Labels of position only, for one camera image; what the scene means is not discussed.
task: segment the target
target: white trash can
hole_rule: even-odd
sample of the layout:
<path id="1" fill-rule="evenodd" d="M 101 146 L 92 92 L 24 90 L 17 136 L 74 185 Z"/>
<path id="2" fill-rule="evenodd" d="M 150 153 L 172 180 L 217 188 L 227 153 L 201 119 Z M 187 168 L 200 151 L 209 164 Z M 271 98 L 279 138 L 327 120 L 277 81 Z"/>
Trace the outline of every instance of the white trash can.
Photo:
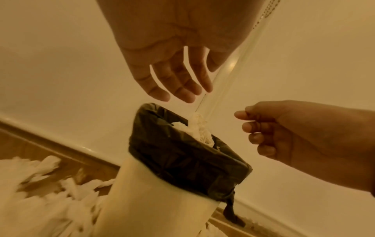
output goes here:
<path id="1" fill-rule="evenodd" d="M 163 181 L 128 153 L 94 237 L 196 237 L 218 205 Z"/>

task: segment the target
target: wooden floor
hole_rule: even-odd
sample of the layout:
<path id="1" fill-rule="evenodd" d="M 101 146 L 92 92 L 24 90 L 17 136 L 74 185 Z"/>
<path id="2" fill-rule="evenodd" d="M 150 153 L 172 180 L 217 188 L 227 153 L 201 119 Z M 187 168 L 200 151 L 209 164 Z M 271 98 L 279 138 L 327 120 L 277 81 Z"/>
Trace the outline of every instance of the wooden floor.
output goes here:
<path id="1" fill-rule="evenodd" d="M 24 190 L 30 196 L 44 195 L 60 189 L 57 181 L 68 176 L 72 176 L 77 183 L 85 183 L 92 179 L 115 178 L 119 170 L 118 166 L 0 123 L 0 159 L 11 159 L 18 156 L 30 160 L 43 160 L 49 155 L 55 155 L 62 159 L 60 167 L 50 177 L 25 187 Z M 100 195 L 107 194 L 109 189 L 109 187 L 101 189 Z M 219 208 L 209 222 L 228 237 L 279 237 L 279 235 L 248 220 L 245 220 L 245 228 L 237 227 L 224 218 L 222 209 Z"/>

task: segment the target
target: white wall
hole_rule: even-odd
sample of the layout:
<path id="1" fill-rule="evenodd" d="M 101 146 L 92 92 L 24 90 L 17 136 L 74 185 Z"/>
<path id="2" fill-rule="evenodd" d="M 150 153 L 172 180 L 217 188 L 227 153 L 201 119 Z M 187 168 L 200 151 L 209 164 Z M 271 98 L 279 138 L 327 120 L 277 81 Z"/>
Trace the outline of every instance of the white wall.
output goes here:
<path id="1" fill-rule="evenodd" d="M 375 236 L 375 199 L 260 157 L 233 113 L 284 99 L 375 110 L 374 7 L 370 0 L 282 0 L 210 116 L 212 133 L 254 168 L 237 198 L 309 236 Z"/>
<path id="2" fill-rule="evenodd" d="M 0 120 L 121 164 L 136 109 L 155 101 L 96 2 L 0 1 L 0 35 Z M 158 103 L 188 117 L 201 98 Z"/>

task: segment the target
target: black garbage bag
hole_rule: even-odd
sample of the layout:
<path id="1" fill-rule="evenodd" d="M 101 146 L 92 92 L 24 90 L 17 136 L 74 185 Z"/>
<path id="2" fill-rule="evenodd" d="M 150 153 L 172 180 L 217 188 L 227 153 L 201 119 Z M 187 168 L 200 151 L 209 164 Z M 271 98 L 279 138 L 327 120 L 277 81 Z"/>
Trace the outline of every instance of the black garbage bag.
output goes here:
<path id="1" fill-rule="evenodd" d="M 129 152 L 164 181 L 226 202 L 225 218 L 244 227 L 233 211 L 234 188 L 250 174 L 251 166 L 217 137 L 212 136 L 215 145 L 211 148 L 173 128 L 173 122 L 188 124 L 159 105 L 142 105 L 134 119 Z"/>

